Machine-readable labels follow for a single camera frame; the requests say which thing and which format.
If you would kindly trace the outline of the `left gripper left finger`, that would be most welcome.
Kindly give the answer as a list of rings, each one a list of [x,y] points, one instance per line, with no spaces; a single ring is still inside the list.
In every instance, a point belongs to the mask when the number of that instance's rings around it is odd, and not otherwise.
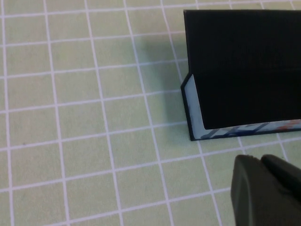
[[[257,159],[235,158],[231,201],[237,226],[299,226],[301,203]]]

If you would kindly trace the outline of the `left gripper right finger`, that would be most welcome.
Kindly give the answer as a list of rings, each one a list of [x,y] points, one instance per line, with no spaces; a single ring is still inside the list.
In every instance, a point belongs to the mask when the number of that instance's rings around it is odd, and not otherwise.
[[[301,169],[271,154],[261,157],[261,163],[299,203],[301,202]]]

